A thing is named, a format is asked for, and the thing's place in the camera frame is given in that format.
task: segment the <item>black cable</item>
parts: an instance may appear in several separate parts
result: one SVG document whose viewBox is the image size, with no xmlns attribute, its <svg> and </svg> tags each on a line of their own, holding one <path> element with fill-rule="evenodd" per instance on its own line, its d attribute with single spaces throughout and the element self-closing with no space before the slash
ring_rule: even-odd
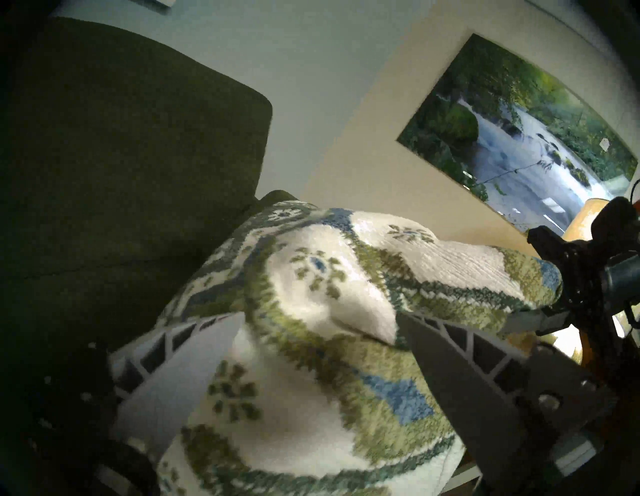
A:
<svg viewBox="0 0 640 496">
<path fill-rule="evenodd" d="M 634 185 L 631 187 L 631 195 L 629 195 L 629 201 L 633 204 L 634 202 L 634 191 L 636 190 L 636 186 L 638 185 L 638 183 L 640 182 L 640 179 L 638 179 Z"/>
</svg>

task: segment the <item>green trees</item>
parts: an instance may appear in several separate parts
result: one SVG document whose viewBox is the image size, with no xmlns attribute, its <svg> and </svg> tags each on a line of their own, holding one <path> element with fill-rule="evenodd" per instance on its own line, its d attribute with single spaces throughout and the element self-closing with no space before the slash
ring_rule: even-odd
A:
<svg viewBox="0 0 640 496">
<path fill-rule="evenodd" d="M 515 105 L 524 107 L 591 167 L 600 180 L 620 175 L 631 180 L 636 170 L 637 160 L 624 143 L 565 85 L 478 35 L 469 38 L 433 93 L 453 102 L 463 97 L 474 111 L 494 121 L 502 117 L 504 105 L 516 126 L 522 123 Z M 607 151 L 600 147 L 602 138 L 609 140 Z"/>
</svg>

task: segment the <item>landscape photo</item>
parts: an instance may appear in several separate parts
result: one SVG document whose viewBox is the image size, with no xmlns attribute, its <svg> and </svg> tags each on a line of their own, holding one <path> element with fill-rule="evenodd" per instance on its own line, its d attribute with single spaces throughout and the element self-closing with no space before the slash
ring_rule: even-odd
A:
<svg viewBox="0 0 640 496">
<path fill-rule="evenodd" d="M 589 198 L 624 194 L 637 167 L 563 83 L 478 35 L 397 140 L 521 232 L 562 235 Z"/>
</svg>

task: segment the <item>dark green cushion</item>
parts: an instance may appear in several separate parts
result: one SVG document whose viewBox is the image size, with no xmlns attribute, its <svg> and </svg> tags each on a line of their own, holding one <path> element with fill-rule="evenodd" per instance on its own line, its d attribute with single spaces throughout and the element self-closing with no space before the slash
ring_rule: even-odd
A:
<svg viewBox="0 0 640 496">
<path fill-rule="evenodd" d="M 17 65 L 8 102 L 0 348 L 116 348 L 255 205 L 271 104 L 165 45 L 61 18 Z"/>
</svg>

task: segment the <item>green pattern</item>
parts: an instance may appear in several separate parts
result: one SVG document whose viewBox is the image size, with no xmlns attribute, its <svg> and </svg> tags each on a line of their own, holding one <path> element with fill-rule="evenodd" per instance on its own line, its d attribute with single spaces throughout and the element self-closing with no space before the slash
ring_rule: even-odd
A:
<svg viewBox="0 0 640 496">
<path fill-rule="evenodd" d="M 415 243 L 418 240 L 424 243 L 433 243 L 433 236 L 426 232 L 424 229 L 413 229 L 410 227 L 398 227 L 394 224 L 389 224 L 391 231 L 387 234 L 392 234 L 394 239 L 401 241 L 407 241 L 408 243 Z"/>
<path fill-rule="evenodd" d="M 216 399 L 213 411 L 217 415 L 226 412 L 228 421 L 238 422 L 242 418 L 259 420 L 262 417 L 260 408 L 252 403 L 257 395 L 254 382 L 242 382 L 246 369 L 240 364 L 229 365 L 223 360 L 218 366 L 214 381 L 209 385 L 207 393 Z"/>
<path fill-rule="evenodd" d="M 454 439 L 454 435 L 449 436 L 437 442 L 432 448 L 423 453 L 410 456 L 406 460 L 392 463 L 375 470 L 343 470 L 338 474 L 331 474 L 320 478 L 274 474 L 263 470 L 234 470 L 227 467 L 218 468 L 217 473 L 222 479 L 233 480 L 234 485 L 239 484 L 241 487 L 251 488 L 251 494 L 295 494 L 296 496 L 315 496 L 318 494 L 335 494 L 337 496 L 345 492 L 356 492 L 357 494 L 359 490 L 368 489 L 370 486 L 377 486 L 394 477 L 415 470 L 435 456 L 445 452 L 451 447 Z"/>
<path fill-rule="evenodd" d="M 327 296 L 337 300 L 340 298 L 340 290 L 336 282 L 345 282 L 347 274 L 340 270 L 340 260 L 335 257 L 326 258 L 325 252 L 317 250 L 312 253 L 308 248 L 301 247 L 296 250 L 297 255 L 289 262 L 295 264 L 298 280 L 307 279 L 310 275 L 309 289 L 318 291 L 324 287 Z"/>
<path fill-rule="evenodd" d="M 504 257 L 505 272 L 520 284 L 525 298 L 537 307 L 549 305 L 550 301 L 557 299 L 559 294 L 556 293 L 561 291 L 561 287 L 553 290 L 543 284 L 540 262 L 537 259 L 505 248 L 496 248 L 496 250 Z"/>
<path fill-rule="evenodd" d="M 341 209 L 324 211 L 300 202 L 284 202 L 252 217 L 182 288 L 163 312 L 163 319 L 183 321 L 193 316 L 243 311 L 246 328 L 259 343 L 261 353 L 272 353 L 298 369 L 312 372 L 321 391 L 338 400 L 342 425 L 353 434 L 351 454 L 368 461 L 371 469 L 342 470 L 324 477 L 254 470 L 233 448 L 233 429 L 224 430 L 230 438 L 221 436 L 212 426 L 183 429 L 182 445 L 189 466 L 202 488 L 212 494 L 389 496 L 385 484 L 448 452 L 456 439 L 415 358 L 400 338 L 396 337 L 394 346 L 366 335 L 366 330 L 325 338 L 283 310 L 267 270 L 272 255 L 287 249 L 282 270 L 292 271 L 296 284 L 303 281 L 302 287 L 315 293 L 314 299 L 319 298 L 314 301 L 326 297 L 327 305 L 329 301 L 343 305 L 341 296 L 345 285 L 351 283 L 352 269 L 334 253 L 318 250 L 317 245 L 311 249 L 304 241 L 296 245 L 290 236 L 285 240 L 282 235 L 315 224 L 329 225 L 337 230 L 340 245 L 351 250 L 348 257 L 353 259 L 355 255 L 371 287 L 380 290 L 395 310 L 421 311 L 492 333 L 500 330 L 510 312 L 550 304 L 557 296 L 557 291 L 544 287 L 539 261 L 502 249 L 498 251 L 503 254 L 504 272 L 497 280 L 517 281 L 526 301 L 488 288 L 418 281 L 405 257 L 415 256 L 416 244 L 438 242 L 429 232 L 401 223 L 384 225 L 380 228 L 383 235 L 402 243 L 377 248 L 356 235 L 349 225 L 349 214 Z M 408 244 L 414 246 L 405 253 L 403 246 Z M 214 278 L 221 282 L 214 285 Z M 181 297 L 186 306 L 178 311 Z M 230 429 L 231 424 L 242 421 L 256 422 L 252 424 L 255 428 L 268 414 L 266 398 L 260 399 L 264 411 L 255 405 L 255 398 L 264 391 L 259 390 L 259 377 L 256 382 L 246 380 L 250 371 L 250 362 L 240 364 L 228 359 L 220 363 L 208 391 L 211 413 L 220 429 Z M 392 406 L 380 394 L 372 378 L 391 387 L 410 385 L 411 401 L 418 401 L 418 407 L 427 413 L 398 414 L 394 410 L 397 405 Z M 167 473 L 165 478 L 171 483 L 172 473 Z"/>
</svg>

